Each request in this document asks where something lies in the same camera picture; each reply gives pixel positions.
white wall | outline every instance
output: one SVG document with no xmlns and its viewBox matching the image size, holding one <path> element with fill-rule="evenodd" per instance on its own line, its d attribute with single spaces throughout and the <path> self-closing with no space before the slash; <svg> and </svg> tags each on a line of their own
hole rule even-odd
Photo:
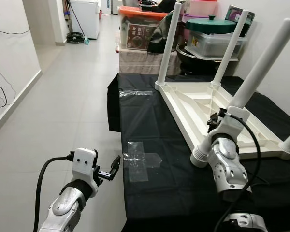
<svg viewBox="0 0 290 232">
<path fill-rule="evenodd" d="M 0 30 L 24 32 L 28 23 L 22 0 L 0 0 Z M 16 96 L 40 70 L 30 32 L 23 35 L 0 33 L 0 72 L 16 91 Z M 0 76 L 0 85 L 8 98 L 14 99 L 14 92 Z M 0 108 L 0 116 L 7 107 Z"/>
<path fill-rule="evenodd" d="M 66 37 L 69 29 L 64 19 L 62 0 L 48 0 L 48 5 L 53 23 L 55 41 L 57 43 L 63 43 L 67 40 Z"/>
<path fill-rule="evenodd" d="M 48 1 L 23 0 L 23 3 L 34 44 L 55 45 L 55 35 Z"/>
<path fill-rule="evenodd" d="M 256 14 L 247 35 L 249 43 L 234 73 L 234 76 L 245 79 L 277 32 L 283 19 L 290 17 L 290 0 L 219 0 L 218 15 L 224 18 L 229 5 L 249 9 Z M 290 115 L 290 41 L 259 86 L 258 91 Z"/>
</svg>

table surface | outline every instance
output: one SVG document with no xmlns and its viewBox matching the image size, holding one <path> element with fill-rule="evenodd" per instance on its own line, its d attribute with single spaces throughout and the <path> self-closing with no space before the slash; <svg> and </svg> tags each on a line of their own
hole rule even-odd
<svg viewBox="0 0 290 232">
<path fill-rule="evenodd" d="M 128 142 L 142 142 L 145 154 L 157 153 L 162 159 L 160 167 L 146 169 L 148 181 L 131 182 L 129 168 L 124 168 L 127 223 L 123 231 L 191 227 L 212 231 L 224 210 L 212 170 L 190 163 L 191 151 L 162 96 L 154 89 L 156 79 L 156 75 L 117 75 L 122 152 L 127 153 Z M 173 76 L 166 80 L 209 82 L 212 77 Z M 221 83 L 234 95 L 242 80 L 224 77 Z M 266 96 L 255 93 L 246 107 L 281 140 L 290 134 L 290 117 Z M 241 163 L 253 172 L 255 160 Z M 290 160 L 263 159 L 258 176 L 269 183 L 256 179 L 258 184 L 252 187 L 259 214 L 270 231 L 290 230 Z"/>
</svg>

baseboard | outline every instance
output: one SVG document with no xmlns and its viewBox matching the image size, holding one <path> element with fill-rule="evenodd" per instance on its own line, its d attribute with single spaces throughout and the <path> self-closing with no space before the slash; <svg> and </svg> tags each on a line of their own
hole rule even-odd
<svg viewBox="0 0 290 232">
<path fill-rule="evenodd" d="M 21 101 L 25 98 L 25 96 L 29 93 L 35 83 L 39 80 L 42 76 L 42 70 L 39 70 L 35 76 L 29 81 L 29 83 L 23 88 L 23 90 L 18 94 L 15 98 L 13 104 L 9 105 L 7 109 L 2 113 L 0 116 L 0 129 L 8 120 L 8 118 L 12 115 L 16 107 L 21 103 Z"/>
<path fill-rule="evenodd" d="M 67 39 L 65 41 L 63 41 L 63 42 L 55 42 L 55 45 L 56 46 L 65 46 L 66 43 L 67 43 Z"/>
</svg>

black clamp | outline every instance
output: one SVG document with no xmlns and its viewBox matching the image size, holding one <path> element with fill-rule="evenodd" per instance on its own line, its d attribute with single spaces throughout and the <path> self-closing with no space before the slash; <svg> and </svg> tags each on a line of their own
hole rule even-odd
<svg viewBox="0 0 290 232">
<path fill-rule="evenodd" d="M 207 121 L 207 125 L 209 125 L 207 133 L 211 132 L 213 129 L 216 129 L 220 121 L 218 121 L 218 117 L 225 117 L 226 109 L 220 108 L 219 113 L 214 113 L 211 115 L 210 119 Z"/>
<path fill-rule="evenodd" d="M 106 179 L 108 181 L 111 181 L 114 179 L 116 173 L 119 170 L 119 166 L 120 166 L 120 156 L 117 156 L 116 159 L 113 161 L 113 163 L 111 164 L 111 170 L 109 172 L 104 172 L 100 170 L 100 166 L 97 166 L 97 161 L 96 159 L 94 160 L 94 171 L 93 171 L 93 180 L 97 183 L 97 185 L 99 186 L 100 184 L 102 184 L 103 179 Z"/>
</svg>

red lid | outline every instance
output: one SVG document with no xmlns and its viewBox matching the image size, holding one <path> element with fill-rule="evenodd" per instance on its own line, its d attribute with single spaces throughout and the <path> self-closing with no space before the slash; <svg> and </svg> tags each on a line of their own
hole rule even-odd
<svg viewBox="0 0 290 232">
<path fill-rule="evenodd" d="M 161 21 L 165 16 L 168 15 L 168 13 L 141 11 L 139 7 L 132 7 L 132 6 L 120 6 L 119 13 L 127 17 L 144 16 L 144 17 L 155 18 L 158 21 Z"/>
</svg>

